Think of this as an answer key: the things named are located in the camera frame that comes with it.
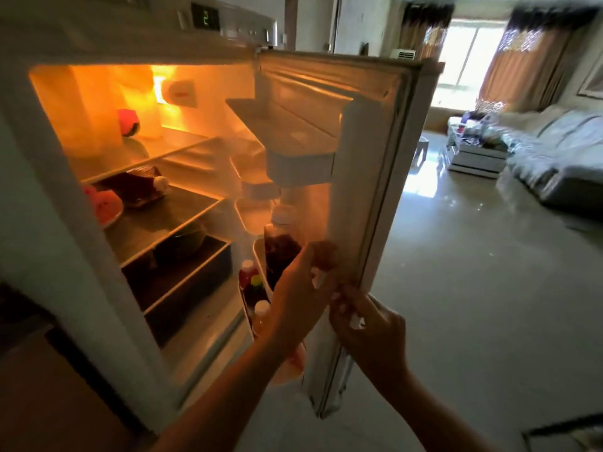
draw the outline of vent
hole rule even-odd
[[[414,60],[417,51],[411,51],[410,49],[393,49],[389,54],[389,58],[407,58]]]

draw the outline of person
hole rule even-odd
[[[265,331],[161,434],[151,452],[233,450],[272,376],[328,305],[343,346],[427,452],[492,450],[408,369],[403,317],[358,288],[340,285],[334,260],[332,243],[313,242],[302,249],[276,284]],[[313,267],[326,273],[318,288]],[[350,325],[354,313],[364,319],[362,327]]]

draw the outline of open refrigerator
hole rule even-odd
[[[441,72],[431,60],[278,51],[268,18],[231,15],[265,32],[249,42],[240,28],[193,28],[198,8],[182,6],[178,28],[79,19],[11,27],[0,46],[1,276],[57,317],[155,432],[248,341],[237,272],[254,260],[265,280],[276,202],[370,290]],[[124,107],[139,116],[131,137],[118,133]],[[83,187],[142,165],[168,193],[102,228]],[[153,262],[191,228],[203,234],[193,251]],[[298,387],[326,417],[351,369],[327,314],[301,353],[303,372],[282,368],[272,385]]]

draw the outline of glossy floor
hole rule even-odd
[[[600,230],[567,228],[506,173],[448,172],[445,137],[424,135],[427,159],[406,181],[372,293],[406,317],[410,366],[433,393],[521,450],[523,429],[603,410]],[[301,395],[263,402],[274,434],[257,450],[422,450],[358,368],[348,387],[325,421]],[[260,428],[240,450],[256,449]],[[567,439],[541,446],[573,450]]]

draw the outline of sofa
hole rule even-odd
[[[603,217],[603,113],[552,105],[496,114],[490,123],[508,146],[507,167],[540,202]]]

